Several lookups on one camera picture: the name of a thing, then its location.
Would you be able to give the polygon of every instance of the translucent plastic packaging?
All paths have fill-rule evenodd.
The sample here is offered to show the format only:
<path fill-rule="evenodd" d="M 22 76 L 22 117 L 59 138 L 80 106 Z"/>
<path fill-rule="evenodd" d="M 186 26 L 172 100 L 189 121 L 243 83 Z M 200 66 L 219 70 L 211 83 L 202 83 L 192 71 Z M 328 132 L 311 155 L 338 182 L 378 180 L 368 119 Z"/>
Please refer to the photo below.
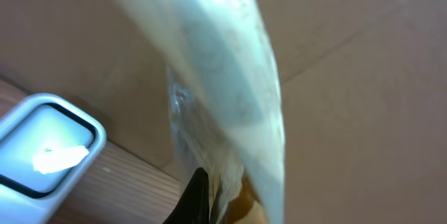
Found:
<path fill-rule="evenodd" d="M 279 79 L 256 1 L 118 2 L 169 65 L 173 143 L 185 181 L 196 166 L 216 179 L 212 219 L 223 219 L 248 181 L 269 221 L 283 223 Z"/>

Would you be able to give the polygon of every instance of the plastic bag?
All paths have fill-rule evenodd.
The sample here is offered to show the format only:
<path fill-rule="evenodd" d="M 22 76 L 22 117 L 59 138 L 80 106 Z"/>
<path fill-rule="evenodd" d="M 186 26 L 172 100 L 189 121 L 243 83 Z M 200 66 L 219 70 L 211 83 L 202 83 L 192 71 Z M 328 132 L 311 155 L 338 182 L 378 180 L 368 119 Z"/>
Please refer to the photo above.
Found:
<path fill-rule="evenodd" d="M 256 1 L 118 2 L 172 69 L 173 142 L 186 173 L 200 165 L 218 178 L 217 218 L 248 174 L 270 222 L 283 223 L 279 80 Z M 213 182 L 210 188 L 216 189 Z"/>

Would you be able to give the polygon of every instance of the wooden table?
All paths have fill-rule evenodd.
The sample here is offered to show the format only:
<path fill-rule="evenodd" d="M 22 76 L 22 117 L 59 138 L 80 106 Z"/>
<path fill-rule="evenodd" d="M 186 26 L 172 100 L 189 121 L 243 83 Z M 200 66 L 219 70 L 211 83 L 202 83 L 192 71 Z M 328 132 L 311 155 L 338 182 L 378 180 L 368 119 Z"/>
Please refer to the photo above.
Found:
<path fill-rule="evenodd" d="M 26 96 L 0 80 L 0 115 Z M 179 199 L 179 182 L 111 142 L 50 223 L 162 223 Z"/>

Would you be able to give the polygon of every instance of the black object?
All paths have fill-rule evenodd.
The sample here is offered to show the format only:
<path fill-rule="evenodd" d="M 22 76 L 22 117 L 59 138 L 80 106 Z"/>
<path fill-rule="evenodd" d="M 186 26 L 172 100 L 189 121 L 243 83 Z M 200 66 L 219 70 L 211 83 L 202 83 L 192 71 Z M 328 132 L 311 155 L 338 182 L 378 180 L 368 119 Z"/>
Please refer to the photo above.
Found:
<path fill-rule="evenodd" d="M 209 224 L 208 173 L 198 168 L 163 224 Z"/>

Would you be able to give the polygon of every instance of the brown cardboard box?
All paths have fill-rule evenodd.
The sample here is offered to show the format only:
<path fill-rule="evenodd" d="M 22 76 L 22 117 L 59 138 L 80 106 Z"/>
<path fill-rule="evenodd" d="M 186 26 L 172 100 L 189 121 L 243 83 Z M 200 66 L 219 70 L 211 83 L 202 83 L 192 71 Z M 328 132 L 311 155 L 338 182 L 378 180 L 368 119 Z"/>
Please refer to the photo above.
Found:
<path fill-rule="evenodd" d="M 447 223 L 445 0 L 258 0 L 282 82 L 287 223 Z M 0 0 L 0 73 L 173 171 L 164 65 L 112 0 Z"/>

